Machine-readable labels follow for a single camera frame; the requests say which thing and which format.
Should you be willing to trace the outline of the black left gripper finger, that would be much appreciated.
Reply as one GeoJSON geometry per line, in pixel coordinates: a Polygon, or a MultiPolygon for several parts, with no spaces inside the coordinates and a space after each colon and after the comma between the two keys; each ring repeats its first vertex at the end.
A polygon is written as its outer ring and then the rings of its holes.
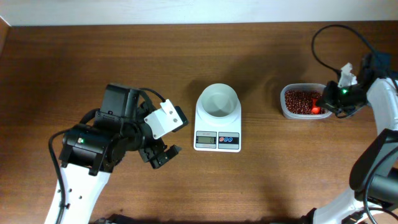
{"type": "Polygon", "coordinates": [[[169,160],[173,159],[182,150],[181,147],[173,145],[167,151],[162,151],[150,160],[153,169],[158,169],[165,165],[169,160]]]}
{"type": "Polygon", "coordinates": [[[139,150],[139,154],[144,162],[159,162],[162,160],[166,160],[166,153],[164,152],[163,146],[152,146],[152,147],[145,147],[139,150]]]}

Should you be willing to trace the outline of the orange measuring scoop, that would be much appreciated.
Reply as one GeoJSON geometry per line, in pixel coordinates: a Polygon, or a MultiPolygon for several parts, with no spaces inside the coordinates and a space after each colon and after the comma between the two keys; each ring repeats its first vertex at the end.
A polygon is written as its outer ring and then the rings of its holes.
{"type": "Polygon", "coordinates": [[[311,108],[311,114],[319,114],[321,112],[321,108],[317,106],[317,99],[313,98],[312,99],[312,108],[311,108]]]}

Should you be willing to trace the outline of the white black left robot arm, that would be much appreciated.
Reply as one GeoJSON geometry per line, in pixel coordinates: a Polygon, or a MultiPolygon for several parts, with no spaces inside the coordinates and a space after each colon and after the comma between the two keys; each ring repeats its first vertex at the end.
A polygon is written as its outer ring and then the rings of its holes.
{"type": "Polygon", "coordinates": [[[57,187],[46,223],[89,223],[100,193],[128,151],[137,151],[153,169],[181,151],[167,146],[162,136],[185,127],[187,117],[165,98],[156,108],[150,91],[110,83],[100,108],[50,137],[57,187]]]}

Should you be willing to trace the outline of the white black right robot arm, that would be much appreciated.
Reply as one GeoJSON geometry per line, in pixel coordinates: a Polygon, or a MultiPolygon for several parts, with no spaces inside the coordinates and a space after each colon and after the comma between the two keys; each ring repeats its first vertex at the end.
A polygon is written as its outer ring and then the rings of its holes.
{"type": "Polygon", "coordinates": [[[317,105],[339,118],[364,106],[373,110],[377,137],[354,163],[349,189],[322,208],[313,208],[301,223],[374,223],[375,215],[396,218],[397,209],[397,72],[390,69],[391,56],[367,54],[356,79],[342,69],[338,82],[329,82],[317,105]]]}

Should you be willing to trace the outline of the white digital kitchen scale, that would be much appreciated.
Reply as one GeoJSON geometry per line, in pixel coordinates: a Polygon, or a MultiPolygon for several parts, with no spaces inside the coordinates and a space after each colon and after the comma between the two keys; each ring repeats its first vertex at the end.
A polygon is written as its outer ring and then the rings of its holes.
{"type": "Polygon", "coordinates": [[[193,148],[197,151],[240,152],[242,140],[241,104],[223,118],[206,115],[196,105],[193,148]]]}

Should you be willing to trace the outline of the clear plastic food container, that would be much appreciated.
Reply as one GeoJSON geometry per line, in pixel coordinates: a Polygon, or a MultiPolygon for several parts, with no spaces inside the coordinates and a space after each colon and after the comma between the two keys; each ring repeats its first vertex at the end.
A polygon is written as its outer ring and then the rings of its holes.
{"type": "Polygon", "coordinates": [[[288,119],[325,119],[331,112],[316,105],[326,86],[317,83],[294,83],[280,93],[282,114],[288,119]]]}

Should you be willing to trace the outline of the red adzuki beans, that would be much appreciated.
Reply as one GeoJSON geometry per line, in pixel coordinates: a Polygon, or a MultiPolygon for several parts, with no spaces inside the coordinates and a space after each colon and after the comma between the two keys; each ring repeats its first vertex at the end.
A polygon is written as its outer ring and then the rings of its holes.
{"type": "MultiPolygon", "coordinates": [[[[304,115],[318,115],[311,114],[312,99],[319,98],[322,96],[318,91],[304,91],[304,90],[289,90],[284,93],[285,105],[289,112],[293,114],[304,114],[304,115]]],[[[326,110],[321,108],[319,114],[325,114],[326,110]]]]}

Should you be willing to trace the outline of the white plastic bowl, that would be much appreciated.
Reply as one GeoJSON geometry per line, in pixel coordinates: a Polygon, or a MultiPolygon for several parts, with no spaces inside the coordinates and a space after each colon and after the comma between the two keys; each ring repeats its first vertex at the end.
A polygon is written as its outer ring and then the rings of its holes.
{"type": "Polygon", "coordinates": [[[223,118],[232,115],[239,108],[237,93],[229,85],[215,83],[201,93],[197,105],[206,115],[223,118]]]}

